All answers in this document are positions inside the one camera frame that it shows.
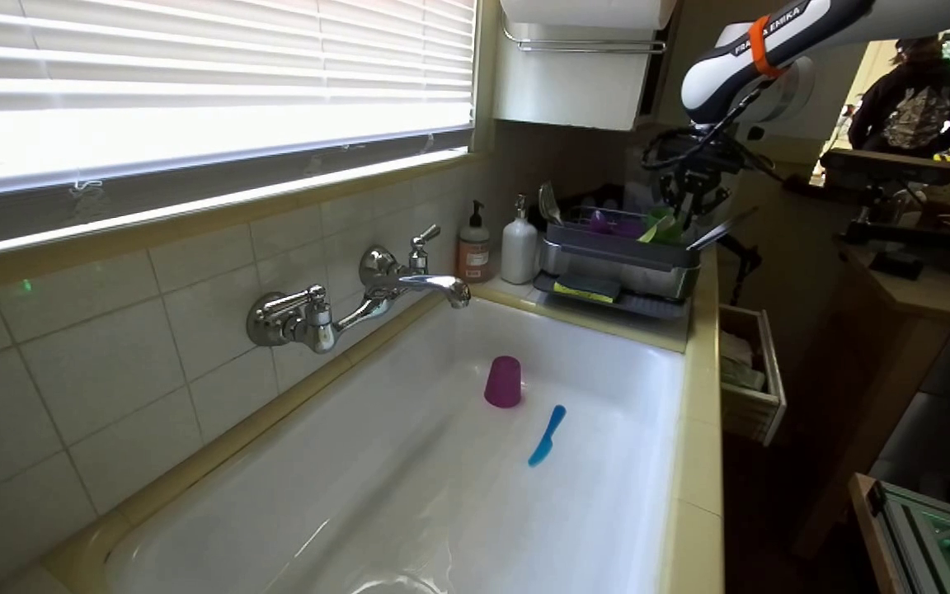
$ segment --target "soap dispenser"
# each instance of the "soap dispenser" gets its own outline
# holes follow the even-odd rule
[[[517,215],[500,238],[500,280],[526,284],[535,280],[537,228],[526,225],[523,197],[514,203],[514,213]]]
[[[487,231],[482,228],[482,215],[475,213],[462,234],[454,238],[454,273],[469,284],[487,280]]]

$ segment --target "chrome faucet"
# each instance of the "chrome faucet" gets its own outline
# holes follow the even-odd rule
[[[336,325],[321,284],[297,295],[265,295],[247,310],[247,337],[256,348],[308,345],[312,352],[336,348]]]
[[[343,322],[336,322],[336,332],[382,317],[401,291],[443,291],[452,306],[464,306],[470,301],[464,280],[452,273],[430,273],[433,257],[426,245],[439,238],[439,231],[443,228],[433,225],[409,240],[407,269],[398,269],[398,261],[385,247],[373,245],[358,261],[358,280],[366,288],[363,303]]]

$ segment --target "wall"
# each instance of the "wall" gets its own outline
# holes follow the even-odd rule
[[[409,234],[439,223],[433,269],[444,270],[470,197],[492,203],[498,228],[517,191],[596,143],[500,126],[487,160],[0,284],[0,579],[330,361],[249,348],[256,295],[325,284],[343,317],[370,240],[407,255]],[[561,191],[596,185],[601,165],[567,162]]]

